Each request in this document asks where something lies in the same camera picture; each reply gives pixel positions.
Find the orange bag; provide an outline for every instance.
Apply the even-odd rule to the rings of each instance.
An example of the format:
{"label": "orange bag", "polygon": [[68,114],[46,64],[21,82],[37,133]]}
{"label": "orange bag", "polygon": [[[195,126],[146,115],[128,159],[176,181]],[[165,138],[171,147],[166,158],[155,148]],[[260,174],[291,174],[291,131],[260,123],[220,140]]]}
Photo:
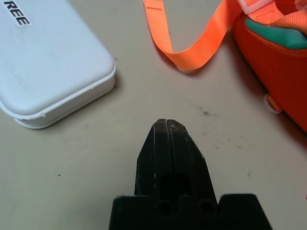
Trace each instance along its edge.
{"label": "orange bag", "polygon": [[307,132],[307,49],[286,48],[246,26],[248,17],[262,25],[292,28],[307,36],[307,0],[222,0],[201,37],[177,53],[172,49],[163,0],[143,3],[155,44],[180,69],[205,65],[231,27],[242,54],[270,92],[267,100],[271,107],[284,110]]}

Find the orange nylon webbing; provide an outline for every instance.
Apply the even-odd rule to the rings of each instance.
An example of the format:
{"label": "orange nylon webbing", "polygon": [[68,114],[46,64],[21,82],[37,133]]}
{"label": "orange nylon webbing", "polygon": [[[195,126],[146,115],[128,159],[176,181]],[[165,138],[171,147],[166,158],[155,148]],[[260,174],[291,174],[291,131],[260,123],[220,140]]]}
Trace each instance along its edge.
{"label": "orange nylon webbing", "polygon": [[[258,0],[248,0],[249,4]],[[157,47],[179,68],[193,70],[202,67],[218,50],[228,29],[233,25],[242,10],[237,0],[222,0],[221,4],[209,20],[207,27],[200,38],[190,48],[174,53],[169,37],[166,14],[163,0],[143,0],[148,25]],[[306,29],[306,21],[300,17],[306,16],[307,11],[300,15],[284,17],[277,9],[275,2],[252,13],[249,17],[259,23],[276,26],[291,27],[293,24]]]}

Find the table surface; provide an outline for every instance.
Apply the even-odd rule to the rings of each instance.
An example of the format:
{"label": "table surface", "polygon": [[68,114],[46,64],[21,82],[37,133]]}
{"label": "table surface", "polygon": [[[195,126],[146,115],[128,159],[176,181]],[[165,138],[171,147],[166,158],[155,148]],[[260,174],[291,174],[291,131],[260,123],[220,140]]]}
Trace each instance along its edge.
{"label": "table surface", "polygon": [[[114,55],[116,85],[41,130],[0,112],[0,229],[107,230],[113,199],[134,192],[138,154],[159,118],[186,126],[217,199],[254,193],[273,229],[306,229],[307,137],[267,110],[231,34],[186,76],[157,53],[141,0],[72,4]],[[176,51],[193,44],[218,4],[165,0]]]}

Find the teal fabric patch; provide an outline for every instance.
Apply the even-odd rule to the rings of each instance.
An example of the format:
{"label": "teal fabric patch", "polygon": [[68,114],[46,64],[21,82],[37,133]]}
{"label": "teal fabric patch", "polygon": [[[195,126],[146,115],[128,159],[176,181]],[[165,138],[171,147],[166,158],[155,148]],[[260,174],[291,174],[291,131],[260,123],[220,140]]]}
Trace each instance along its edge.
{"label": "teal fabric patch", "polygon": [[288,49],[307,49],[307,38],[296,29],[265,26],[246,19],[246,26],[264,39]]}

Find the white plastic case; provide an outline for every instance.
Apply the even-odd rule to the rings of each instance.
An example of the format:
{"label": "white plastic case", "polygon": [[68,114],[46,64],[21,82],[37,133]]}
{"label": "white plastic case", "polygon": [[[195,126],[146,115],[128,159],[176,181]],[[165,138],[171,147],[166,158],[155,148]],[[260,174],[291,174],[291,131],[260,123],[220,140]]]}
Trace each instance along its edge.
{"label": "white plastic case", "polygon": [[67,0],[0,0],[0,108],[44,128],[105,94],[115,62]]}

